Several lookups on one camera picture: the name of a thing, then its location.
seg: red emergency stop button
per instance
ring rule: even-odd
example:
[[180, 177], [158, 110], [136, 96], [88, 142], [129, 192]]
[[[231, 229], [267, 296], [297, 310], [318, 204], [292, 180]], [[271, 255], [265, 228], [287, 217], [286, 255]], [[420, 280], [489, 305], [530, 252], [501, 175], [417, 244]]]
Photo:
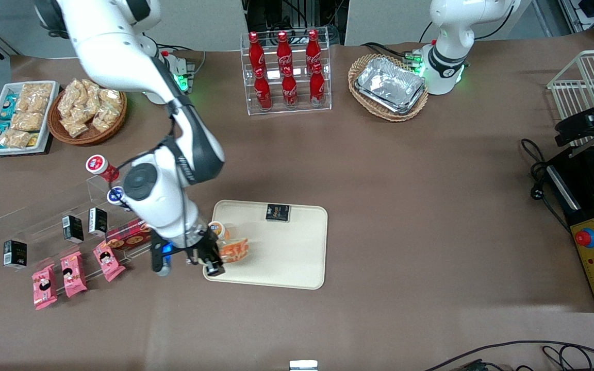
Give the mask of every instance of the red emergency stop button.
[[581, 246], [594, 247], [594, 231], [590, 228], [584, 228], [574, 234], [574, 240]]

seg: red bottle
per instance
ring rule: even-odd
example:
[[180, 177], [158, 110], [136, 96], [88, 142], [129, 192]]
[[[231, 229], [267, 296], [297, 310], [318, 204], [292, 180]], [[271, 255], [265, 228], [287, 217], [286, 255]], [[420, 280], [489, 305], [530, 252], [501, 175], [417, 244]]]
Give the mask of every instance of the red bottle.
[[318, 44], [318, 30], [308, 32], [306, 46], [306, 73], [313, 73], [313, 66], [320, 64], [320, 44]]
[[267, 70], [265, 66], [265, 52], [262, 50], [262, 46], [258, 44], [258, 33], [255, 31], [249, 32], [249, 60], [252, 62], [252, 68], [255, 71], [260, 70], [264, 74]]
[[325, 101], [325, 78], [322, 77], [322, 65], [313, 65], [311, 75], [311, 105], [320, 107]]
[[254, 71], [256, 81], [254, 89], [256, 91], [256, 98], [261, 111], [269, 111], [272, 109], [272, 96], [269, 94], [269, 84], [265, 80], [265, 74], [262, 70]]
[[292, 66], [283, 69], [283, 103], [288, 110], [294, 110], [297, 107], [297, 82], [292, 77]]
[[290, 76], [292, 76], [292, 50], [288, 45], [288, 34], [285, 31], [278, 32], [276, 58], [278, 59], [278, 70], [281, 72], [281, 76], [285, 77], [284, 72], [287, 70], [290, 70]]

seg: pink snack package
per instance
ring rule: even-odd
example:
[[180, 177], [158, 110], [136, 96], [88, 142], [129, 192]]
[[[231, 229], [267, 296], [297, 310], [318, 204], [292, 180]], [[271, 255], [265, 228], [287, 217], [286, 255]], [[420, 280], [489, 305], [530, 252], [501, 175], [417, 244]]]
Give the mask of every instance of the pink snack package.
[[32, 278], [34, 280], [34, 305], [36, 310], [45, 308], [57, 300], [54, 264], [35, 272]]
[[106, 241], [100, 242], [93, 250], [93, 254], [95, 254], [95, 258], [100, 263], [104, 278], [109, 282], [125, 270], [125, 267], [120, 265], [118, 260], [116, 260], [116, 256], [113, 255], [113, 251], [111, 251], [111, 247], [107, 245]]
[[87, 290], [82, 254], [79, 251], [61, 259], [61, 270], [63, 272], [63, 286], [68, 298], [80, 291]]

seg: table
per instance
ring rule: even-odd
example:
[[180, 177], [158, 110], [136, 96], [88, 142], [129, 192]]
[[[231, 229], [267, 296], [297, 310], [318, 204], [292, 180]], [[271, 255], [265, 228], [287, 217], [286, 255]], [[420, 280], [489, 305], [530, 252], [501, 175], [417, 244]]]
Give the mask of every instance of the table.
[[[418, 370], [500, 341], [594, 346], [575, 249], [530, 199], [531, 162], [518, 148], [530, 137], [556, 154], [545, 84], [584, 49], [594, 49], [594, 32], [478, 42], [455, 90], [400, 124], [347, 91], [363, 47], [332, 49], [331, 112], [255, 117], [239, 55], [208, 53], [191, 98], [226, 165], [190, 197], [206, 217], [221, 199], [323, 206], [325, 284], [208, 282], [177, 262], [161, 278], [144, 256], [121, 279], [97, 279], [85, 295], [36, 312], [29, 275], [3, 268], [0, 249], [0, 369], [287, 369], [317, 359], [321, 369]], [[11, 63], [14, 80], [85, 77], [74, 59]], [[55, 142], [46, 156], [0, 158], [0, 215], [84, 181], [94, 153], [118, 164], [155, 145], [168, 130], [163, 109], [129, 98], [127, 124], [103, 145]], [[545, 364], [535, 345], [479, 356]]]

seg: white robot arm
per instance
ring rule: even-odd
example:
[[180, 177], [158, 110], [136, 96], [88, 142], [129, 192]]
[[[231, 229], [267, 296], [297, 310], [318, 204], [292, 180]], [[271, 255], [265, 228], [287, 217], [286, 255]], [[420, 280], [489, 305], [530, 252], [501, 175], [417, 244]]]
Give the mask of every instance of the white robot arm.
[[462, 64], [471, 50], [475, 35], [472, 24], [497, 21], [519, 7], [521, 0], [432, 0], [430, 16], [439, 26], [434, 45], [425, 45], [423, 77], [431, 94], [450, 92]]
[[[216, 237], [200, 220], [198, 208], [183, 188], [215, 178], [224, 152], [189, 98], [175, 84], [156, 48], [140, 33], [160, 19], [156, 0], [35, 0], [43, 26], [71, 40], [86, 73], [97, 84], [118, 91], [153, 92], [182, 136], [165, 137], [139, 156], [125, 176], [122, 202], [177, 249], [191, 252], [209, 275], [224, 272]], [[153, 255], [153, 270], [162, 268]]]

